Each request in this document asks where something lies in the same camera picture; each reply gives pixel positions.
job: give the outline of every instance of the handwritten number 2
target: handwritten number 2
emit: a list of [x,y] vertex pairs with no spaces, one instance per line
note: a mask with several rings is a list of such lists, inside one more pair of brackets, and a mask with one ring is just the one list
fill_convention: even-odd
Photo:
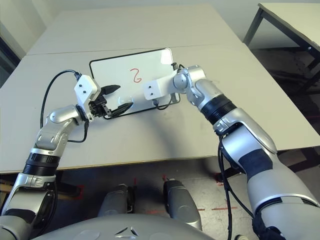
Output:
[[141,77],[136,78],[137,75],[138,75],[138,73],[139,73],[139,69],[138,69],[138,68],[132,68],[132,69],[130,70],[130,72],[132,72],[132,71],[134,71],[134,70],[136,71],[136,74],[134,75],[133,81],[134,81],[135,83],[139,83],[139,82],[142,80]]

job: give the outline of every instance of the gray table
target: gray table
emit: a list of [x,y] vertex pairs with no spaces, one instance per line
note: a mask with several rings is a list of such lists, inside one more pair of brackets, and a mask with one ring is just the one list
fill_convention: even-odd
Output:
[[[296,42],[304,51],[314,57],[309,64],[312,70],[320,63],[320,3],[259,3],[259,9],[243,39],[247,46],[253,39],[263,19],[266,19],[285,35]],[[320,71],[315,73],[299,90],[306,93],[320,79]],[[320,91],[308,91],[318,94]]]

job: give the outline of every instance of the white table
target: white table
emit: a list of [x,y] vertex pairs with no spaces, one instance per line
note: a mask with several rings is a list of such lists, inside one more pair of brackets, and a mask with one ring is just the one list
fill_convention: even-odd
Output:
[[[261,21],[266,19],[314,57],[314,61],[308,66],[310,70],[320,63],[320,3],[259,3],[258,6],[259,9],[243,39],[247,46]],[[298,93],[304,93],[319,79],[320,71],[314,74]]]
[[28,55],[241,42],[210,4],[63,11]]

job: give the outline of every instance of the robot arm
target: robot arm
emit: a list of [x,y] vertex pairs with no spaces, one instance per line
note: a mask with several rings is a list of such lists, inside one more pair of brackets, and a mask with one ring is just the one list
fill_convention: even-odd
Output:
[[70,133],[78,125],[84,124],[88,128],[94,117],[116,117],[129,109],[132,103],[125,103],[113,111],[107,108],[103,95],[118,88],[118,85],[99,87],[94,79],[81,75],[74,87],[78,104],[59,108],[47,116],[3,206],[0,217],[2,240],[27,240],[33,229],[41,229],[50,222],[54,212],[52,206],[58,199],[55,173]]
[[144,85],[149,100],[173,92],[186,94],[222,138],[224,157],[232,167],[246,173],[253,229],[260,239],[317,239],[320,205],[305,184],[279,161],[271,137],[207,80],[197,65]]

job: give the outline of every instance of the cable connector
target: cable connector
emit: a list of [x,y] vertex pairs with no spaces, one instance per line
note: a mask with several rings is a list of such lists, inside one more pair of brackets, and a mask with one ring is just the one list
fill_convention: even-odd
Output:
[[82,74],[80,72],[75,71],[74,76],[75,76],[76,81],[78,82],[79,78],[82,76]]

